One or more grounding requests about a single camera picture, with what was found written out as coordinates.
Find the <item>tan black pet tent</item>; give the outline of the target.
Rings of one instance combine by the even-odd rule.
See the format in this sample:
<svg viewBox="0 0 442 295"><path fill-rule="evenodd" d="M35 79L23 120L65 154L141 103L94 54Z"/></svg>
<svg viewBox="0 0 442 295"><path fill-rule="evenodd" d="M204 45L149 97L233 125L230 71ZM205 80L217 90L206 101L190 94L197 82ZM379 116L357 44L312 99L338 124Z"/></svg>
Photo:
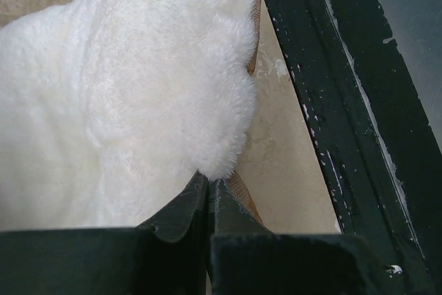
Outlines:
<svg viewBox="0 0 442 295"><path fill-rule="evenodd" d="M257 55L258 55L258 45L259 45L259 41L260 41L261 2L262 2L262 0L255 0L254 5L253 5L253 10L251 12L253 23L254 23L254 28L255 28L255 35L256 35L256 42L255 42L255 46L254 46L253 55L247 65L247 71L251 77L253 77L253 75L255 73ZM238 175L238 173L236 171L234 171L232 173L231 177L229 178L228 186L229 186L230 192L232 193L233 197L252 215L253 219L261 227L265 228L262 218L260 217L260 214L259 214L258 209L256 207L256 204L253 201L253 198L252 198L246 184L244 183L244 181L241 179L241 177Z"/></svg>

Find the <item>white pillow cushion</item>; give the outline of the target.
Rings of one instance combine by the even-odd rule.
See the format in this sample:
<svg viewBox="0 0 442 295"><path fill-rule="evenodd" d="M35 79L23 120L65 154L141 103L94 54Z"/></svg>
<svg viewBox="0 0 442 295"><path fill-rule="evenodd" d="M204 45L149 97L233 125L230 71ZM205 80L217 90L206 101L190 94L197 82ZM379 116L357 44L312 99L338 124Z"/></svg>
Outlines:
<svg viewBox="0 0 442 295"><path fill-rule="evenodd" d="M229 176L256 0L72 0L1 29L1 228L135 226Z"/></svg>

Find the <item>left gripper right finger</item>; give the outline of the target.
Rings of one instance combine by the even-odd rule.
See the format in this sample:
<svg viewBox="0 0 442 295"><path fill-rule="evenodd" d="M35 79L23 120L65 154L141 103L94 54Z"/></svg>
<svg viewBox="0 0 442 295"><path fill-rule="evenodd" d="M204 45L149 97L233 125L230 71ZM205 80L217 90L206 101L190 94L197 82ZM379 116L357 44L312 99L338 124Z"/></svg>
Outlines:
<svg viewBox="0 0 442 295"><path fill-rule="evenodd" d="M420 267L385 262L360 236L275 234L210 184L213 294L437 294Z"/></svg>

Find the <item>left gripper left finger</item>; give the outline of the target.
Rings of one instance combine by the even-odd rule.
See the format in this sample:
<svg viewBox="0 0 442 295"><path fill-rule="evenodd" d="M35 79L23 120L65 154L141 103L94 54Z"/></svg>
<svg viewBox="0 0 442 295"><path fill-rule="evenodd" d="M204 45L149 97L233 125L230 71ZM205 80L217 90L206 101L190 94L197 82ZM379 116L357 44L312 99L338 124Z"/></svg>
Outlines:
<svg viewBox="0 0 442 295"><path fill-rule="evenodd" d="M137 227L7 231L2 294L204 294L208 182Z"/></svg>

